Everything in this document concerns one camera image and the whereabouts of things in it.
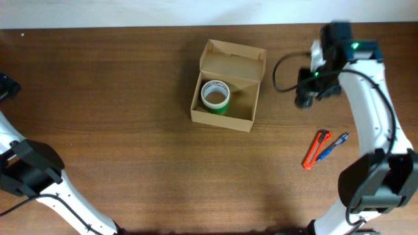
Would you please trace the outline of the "blue pen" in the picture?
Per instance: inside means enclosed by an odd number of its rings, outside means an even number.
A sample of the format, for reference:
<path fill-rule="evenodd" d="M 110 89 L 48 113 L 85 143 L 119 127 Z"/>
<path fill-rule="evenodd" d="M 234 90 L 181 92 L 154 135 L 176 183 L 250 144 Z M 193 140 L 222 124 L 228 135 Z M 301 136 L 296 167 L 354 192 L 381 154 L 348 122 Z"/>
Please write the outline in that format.
<path fill-rule="evenodd" d="M 316 159 L 317 162 L 322 161 L 326 158 L 335 148 L 341 146 L 348 138 L 349 133 L 340 135 L 329 147 L 327 147 Z"/>

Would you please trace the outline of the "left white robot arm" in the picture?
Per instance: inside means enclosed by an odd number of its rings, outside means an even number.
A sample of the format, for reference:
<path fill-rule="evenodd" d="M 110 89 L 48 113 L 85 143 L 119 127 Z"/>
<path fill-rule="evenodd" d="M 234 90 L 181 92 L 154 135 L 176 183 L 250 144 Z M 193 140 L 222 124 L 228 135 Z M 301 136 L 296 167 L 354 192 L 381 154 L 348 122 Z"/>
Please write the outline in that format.
<path fill-rule="evenodd" d="M 79 234 L 127 234 L 96 210 L 74 187 L 65 164 L 48 144 L 22 136 L 1 114 L 1 190 L 27 200 L 1 216 L 36 200 L 60 215 Z"/>

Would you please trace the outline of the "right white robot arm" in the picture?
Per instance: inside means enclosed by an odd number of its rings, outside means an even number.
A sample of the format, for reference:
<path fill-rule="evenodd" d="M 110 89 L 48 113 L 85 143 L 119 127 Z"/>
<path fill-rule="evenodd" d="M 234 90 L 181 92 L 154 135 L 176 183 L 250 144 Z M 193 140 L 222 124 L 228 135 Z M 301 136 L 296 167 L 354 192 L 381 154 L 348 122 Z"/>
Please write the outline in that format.
<path fill-rule="evenodd" d="M 344 91 L 359 137 L 360 157 L 340 173 L 338 200 L 308 225 L 309 234 L 353 234 L 382 214 L 405 206 L 417 190 L 417 154 L 394 110 L 383 56 L 374 41 L 355 40 L 348 22 L 331 22 L 302 69 L 296 105 Z"/>

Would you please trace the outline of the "brown cardboard box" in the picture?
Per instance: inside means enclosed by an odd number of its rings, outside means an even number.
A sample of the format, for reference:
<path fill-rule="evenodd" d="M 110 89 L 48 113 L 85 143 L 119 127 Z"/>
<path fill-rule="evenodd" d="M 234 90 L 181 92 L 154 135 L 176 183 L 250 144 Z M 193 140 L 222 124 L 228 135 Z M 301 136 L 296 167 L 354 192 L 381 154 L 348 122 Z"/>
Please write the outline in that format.
<path fill-rule="evenodd" d="M 250 132 L 265 70 L 265 49 L 210 39 L 199 61 L 191 120 Z"/>

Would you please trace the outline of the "orange utility knife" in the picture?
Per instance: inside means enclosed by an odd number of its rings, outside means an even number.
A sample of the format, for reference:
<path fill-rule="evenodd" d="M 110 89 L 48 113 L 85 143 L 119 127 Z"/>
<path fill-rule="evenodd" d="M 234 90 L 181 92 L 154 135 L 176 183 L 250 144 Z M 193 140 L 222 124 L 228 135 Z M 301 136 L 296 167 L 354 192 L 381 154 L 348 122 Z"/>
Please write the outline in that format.
<path fill-rule="evenodd" d="M 302 166 L 306 170 L 311 170 L 314 164 L 317 162 L 319 154 L 326 142 L 332 137 L 332 133 L 327 130 L 319 130 L 313 139 L 313 142 L 306 154 L 306 157 L 302 163 Z"/>

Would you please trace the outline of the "white tape roll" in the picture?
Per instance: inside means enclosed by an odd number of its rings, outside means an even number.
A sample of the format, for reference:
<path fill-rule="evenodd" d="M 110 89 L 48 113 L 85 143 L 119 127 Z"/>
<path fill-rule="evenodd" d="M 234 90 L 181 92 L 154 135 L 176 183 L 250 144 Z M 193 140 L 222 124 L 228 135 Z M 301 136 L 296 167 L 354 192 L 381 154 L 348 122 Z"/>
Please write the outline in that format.
<path fill-rule="evenodd" d="M 230 89 L 225 82 L 220 80 L 210 80 L 201 89 L 201 99 L 205 102 L 219 104 L 229 102 L 231 96 Z"/>

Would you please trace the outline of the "green tape roll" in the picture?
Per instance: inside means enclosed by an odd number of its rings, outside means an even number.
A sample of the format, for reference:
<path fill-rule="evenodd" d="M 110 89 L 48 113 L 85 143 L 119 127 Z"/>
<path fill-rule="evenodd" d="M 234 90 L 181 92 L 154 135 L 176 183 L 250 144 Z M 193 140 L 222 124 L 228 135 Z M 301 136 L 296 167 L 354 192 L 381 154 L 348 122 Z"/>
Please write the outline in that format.
<path fill-rule="evenodd" d="M 211 114 L 223 115 L 227 111 L 227 109 L 229 107 L 229 103 L 228 102 L 222 102 L 222 103 L 219 103 L 219 104 L 213 104 L 213 103 L 205 102 L 204 107 Z"/>

